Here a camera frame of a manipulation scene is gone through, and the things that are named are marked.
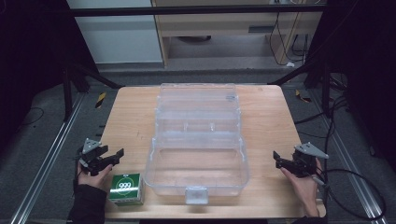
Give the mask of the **silver metal floor rail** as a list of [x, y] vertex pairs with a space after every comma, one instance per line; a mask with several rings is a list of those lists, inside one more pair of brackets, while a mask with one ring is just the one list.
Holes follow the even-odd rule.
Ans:
[[[323, 112], [321, 108], [321, 95], [318, 91], [309, 91], [313, 104], [317, 107], [319, 112]], [[343, 97], [337, 98], [333, 101], [333, 105], [330, 106], [330, 116], [327, 117], [323, 112], [322, 121], [324, 125], [328, 128], [326, 135], [325, 149], [332, 145], [332, 151], [337, 154], [338, 160], [342, 163], [342, 168], [327, 169], [327, 165], [324, 164], [324, 174], [329, 173], [345, 173], [351, 186], [353, 187], [356, 196], [361, 203], [362, 209], [364, 210], [364, 215], [359, 215], [354, 213], [350, 208], [347, 208], [343, 203], [340, 203], [335, 195], [331, 193], [331, 189], [328, 189], [328, 195], [332, 200], [338, 204], [340, 208], [348, 212], [355, 218], [366, 220], [371, 224], [388, 224], [385, 214], [387, 211], [387, 204], [382, 197], [381, 193], [378, 191], [376, 186], [373, 185], [365, 176], [363, 176], [352, 160], [350, 154], [347, 152], [347, 148], [340, 137], [339, 133], [335, 128], [335, 121], [333, 119], [333, 114], [335, 108], [345, 101]]]
[[78, 93], [76, 96], [75, 102], [72, 104], [72, 111], [70, 116], [63, 122], [60, 130], [57, 132], [56, 137], [54, 138], [49, 151], [43, 160], [39, 170], [37, 171], [35, 178], [27, 190], [25, 196], [23, 197], [22, 202], [18, 206], [17, 210], [13, 214], [9, 224], [25, 224], [35, 203], [37, 201], [38, 196], [40, 195], [45, 182], [50, 174], [50, 171], [57, 160], [57, 157], [63, 148], [64, 142], [70, 133], [70, 130], [75, 123], [75, 120], [78, 116], [79, 110], [81, 109], [81, 105], [84, 101], [86, 94]]

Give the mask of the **person's right hand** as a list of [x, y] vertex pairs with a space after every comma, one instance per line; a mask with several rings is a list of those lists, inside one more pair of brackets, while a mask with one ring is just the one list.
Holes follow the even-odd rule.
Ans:
[[318, 183], [315, 180], [317, 175], [299, 178], [285, 168], [281, 168], [280, 171], [292, 184], [304, 214], [307, 217], [319, 217], [319, 210], [317, 207]]

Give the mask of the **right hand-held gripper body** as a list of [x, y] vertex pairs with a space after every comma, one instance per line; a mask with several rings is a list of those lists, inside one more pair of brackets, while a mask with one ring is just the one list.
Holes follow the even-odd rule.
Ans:
[[296, 165], [294, 174], [299, 178], [313, 175], [316, 172], [316, 158], [325, 160], [329, 158], [328, 154], [315, 147], [310, 142], [297, 145], [294, 149], [295, 151], [292, 154], [293, 162]]

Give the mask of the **white cabinet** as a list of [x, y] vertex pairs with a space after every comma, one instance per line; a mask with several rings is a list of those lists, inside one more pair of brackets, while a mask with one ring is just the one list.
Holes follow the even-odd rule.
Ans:
[[[66, 0], [71, 9], [151, 7], [150, 0]], [[161, 63], [154, 17], [76, 17], [97, 64]]]

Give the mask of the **light wooden desk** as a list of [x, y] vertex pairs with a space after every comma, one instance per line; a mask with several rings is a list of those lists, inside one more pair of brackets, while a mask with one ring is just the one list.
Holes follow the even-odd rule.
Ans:
[[[238, 5], [314, 5], [326, 0], [150, 0], [155, 7], [238, 6]], [[289, 60], [289, 50], [298, 35], [313, 35], [320, 12], [229, 13], [158, 15], [161, 37], [201, 35], [264, 34], [278, 63]]]

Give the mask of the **person's left hand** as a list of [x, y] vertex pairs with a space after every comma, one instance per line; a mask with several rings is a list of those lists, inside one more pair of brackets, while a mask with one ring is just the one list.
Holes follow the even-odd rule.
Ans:
[[81, 164], [78, 164], [78, 184], [88, 185], [97, 189], [106, 189], [106, 179], [109, 173], [112, 171], [113, 165], [109, 164], [104, 170], [102, 170], [98, 175], [92, 176], [89, 173], [85, 173]]

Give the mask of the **green and white carton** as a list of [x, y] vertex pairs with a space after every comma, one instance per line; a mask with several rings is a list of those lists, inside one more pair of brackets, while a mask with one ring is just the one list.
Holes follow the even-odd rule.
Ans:
[[117, 206], [142, 205], [144, 183], [141, 174], [114, 175], [108, 199]]

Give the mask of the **black metal stand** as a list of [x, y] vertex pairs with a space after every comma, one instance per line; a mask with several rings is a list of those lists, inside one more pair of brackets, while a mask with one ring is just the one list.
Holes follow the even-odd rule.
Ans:
[[294, 69], [287, 75], [269, 82], [269, 85], [281, 86], [287, 81], [299, 76], [300, 74], [307, 73], [304, 80], [304, 85], [308, 89], [316, 87], [321, 83], [321, 108], [327, 117], [330, 116], [330, 66], [325, 60], [310, 59], [299, 68]]
[[120, 89], [122, 85], [117, 84], [105, 77], [102, 77], [98, 72], [84, 67], [78, 63], [67, 63], [63, 66], [62, 78], [64, 87], [64, 121], [67, 121], [73, 112], [72, 106], [72, 93], [71, 85], [74, 85], [78, 92], [88, 92], [90, 85], [86, 80], [86, 77], [92, 77], [93, 79], [105, 84], [111, 89]]

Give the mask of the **black horizontal frame bar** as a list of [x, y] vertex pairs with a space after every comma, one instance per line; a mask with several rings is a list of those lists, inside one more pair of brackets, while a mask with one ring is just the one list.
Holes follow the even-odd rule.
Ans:
[[327, 5], [242, 5], [242, 6], [189, 6], [189, 7], [125, 7], [125, 8], [78, 8], [69, 9], [74, 17], [143, 16], [143, 15], [190, 15], [225, 13], [277, 13], [319, 12]]

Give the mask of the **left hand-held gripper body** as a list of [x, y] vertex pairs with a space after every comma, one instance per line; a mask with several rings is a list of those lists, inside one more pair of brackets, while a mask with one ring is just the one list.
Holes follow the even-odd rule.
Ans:
[[77, 153], [76, 163], [80, 163], [82, 170], [90, 172], [92, 176], [98, 175], [99, 172], [107, 167], [107, 158], [102, 158], [102, 155], [97, 154], [97, 148], [99, 147], [102, 147], [100, 141], [87, 138]]

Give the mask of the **black curtain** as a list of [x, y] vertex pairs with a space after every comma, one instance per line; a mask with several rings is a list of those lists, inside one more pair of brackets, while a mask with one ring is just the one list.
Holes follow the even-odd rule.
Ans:
[[66, 0], [0, 0], [0, 155], [7, 151], [33, 98], [62, 83], [50, 30], [74, 63], [97, 70], [76, 20], [45, 14], [67, 9]]
[[327, 0], [311, 45], [334, 73], [375, 152], [396, 173], [396, 0]]

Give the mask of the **yellow and black tape strip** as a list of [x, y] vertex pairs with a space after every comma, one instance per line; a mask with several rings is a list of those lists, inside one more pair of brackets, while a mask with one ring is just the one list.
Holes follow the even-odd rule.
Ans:
[[295, 96], [303, 102], [306, 103], [312, 102], [309, 92], [307, 90], [296, 90]]
[[94, 107], [95, 107], [95, 108], [100, 108], [101, 105], [103, 104], [103, 101], [105, 100], [105, 98], [106, 98], [106, 92], [103, 91], [103, 92], [101, 92], [101, 93], [99, 94], [98, 99], [97, 99], [97, 101], [96, 101]]

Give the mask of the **clear plastic storage box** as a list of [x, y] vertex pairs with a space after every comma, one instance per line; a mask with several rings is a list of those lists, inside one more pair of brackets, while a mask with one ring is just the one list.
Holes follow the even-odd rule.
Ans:
[[144, 180], [156, 194], [207, 204], [237, 196], [248, 184], [234, 84], [162, 84], [154, 126]]

